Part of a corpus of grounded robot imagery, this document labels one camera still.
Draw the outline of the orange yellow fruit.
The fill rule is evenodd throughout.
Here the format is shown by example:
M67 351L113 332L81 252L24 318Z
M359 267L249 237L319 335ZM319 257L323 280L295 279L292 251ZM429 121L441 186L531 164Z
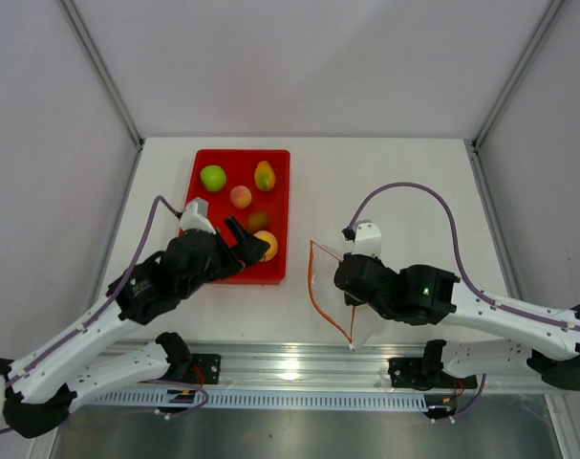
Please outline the orange yellow fruit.
M265 252L261 261L268 262L273 259L278 253L278 241L276 236L267 230L259 230L254 233L254 236L269 244L269 248Z

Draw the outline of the clear zip top bag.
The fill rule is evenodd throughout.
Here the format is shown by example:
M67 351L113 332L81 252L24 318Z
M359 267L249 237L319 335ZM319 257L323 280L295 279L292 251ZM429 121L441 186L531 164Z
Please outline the clear zip top bag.
M368 305L345 303L344 293L333 283L342 255L335 249L310 241L308 293L311 305L333 327L352 352L381 336L387 325Z

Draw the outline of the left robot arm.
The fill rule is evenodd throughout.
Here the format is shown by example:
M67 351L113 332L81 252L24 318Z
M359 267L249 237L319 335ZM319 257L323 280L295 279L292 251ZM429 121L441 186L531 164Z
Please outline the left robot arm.
M63 424L90 400L132 383L182 383L192 355L175 332L164 332L140 350L112 361L94 359L109 345L175 310L203 285L225 280L261 262L269 243L233 217L229 246L207 222L171 239L109 285L106 296L52 343L28 356L0 359L6 382L2 416L7 427L31 439Z

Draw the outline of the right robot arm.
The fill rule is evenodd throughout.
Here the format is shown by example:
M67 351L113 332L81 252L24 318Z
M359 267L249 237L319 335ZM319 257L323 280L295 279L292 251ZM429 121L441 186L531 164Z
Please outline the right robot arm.
M538 315L534 305L472 290L448 271L413 265L394 272L362 254L345 255L333 283L347 304L367 305L386 320L492 335L479 342L433 339L418 359L392 359L394 387L474 388L479 375L537 375L552 387L580 391L580 304Z

